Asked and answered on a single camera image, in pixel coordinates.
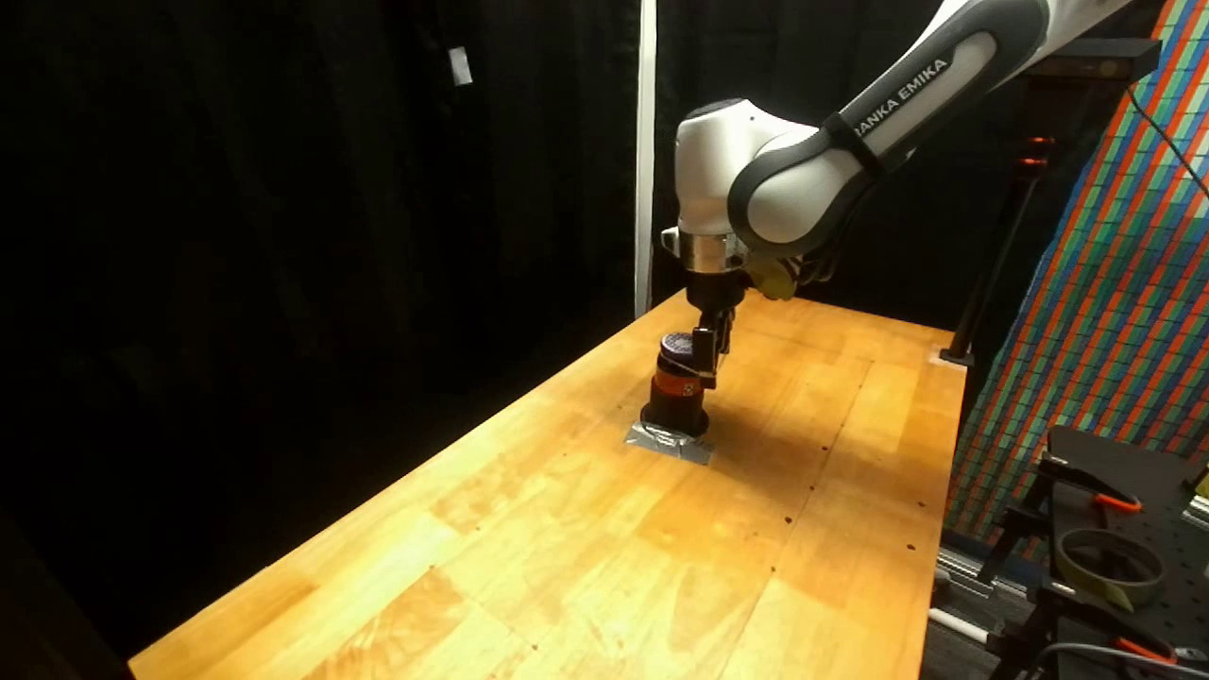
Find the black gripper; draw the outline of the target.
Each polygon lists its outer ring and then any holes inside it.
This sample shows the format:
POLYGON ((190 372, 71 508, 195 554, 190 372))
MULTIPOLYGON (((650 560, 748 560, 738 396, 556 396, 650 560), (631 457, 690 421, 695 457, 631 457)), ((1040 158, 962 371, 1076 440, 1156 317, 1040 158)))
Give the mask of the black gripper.
MULTIPOLYGON (((704 317, 723 317, 718 321, 718 350, 731 355, 733 346, 733 309, 742 304, 748 287, 743 273, 690 273, 686 274, 686 302, 704 313, 704 317)), ((715 371, 715 332, 705 324, 690 328, 690 360, 704 372, 715 371)))

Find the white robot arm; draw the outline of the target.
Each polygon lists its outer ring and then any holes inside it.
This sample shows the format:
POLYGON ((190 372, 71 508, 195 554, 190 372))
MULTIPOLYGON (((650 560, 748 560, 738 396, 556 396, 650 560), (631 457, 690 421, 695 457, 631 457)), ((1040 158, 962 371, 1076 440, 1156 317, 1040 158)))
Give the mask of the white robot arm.
POLYGON ((718 380, 733 309, 757 284, 782 299, 848 206, 962 101, 1064 47, 1130 0, 940 0, 927 30, 848 105, 815 125, 748 98, 710 101, 675 125, 675 221, 666 236, 686 273, 700 324, 685 371, 718 380))

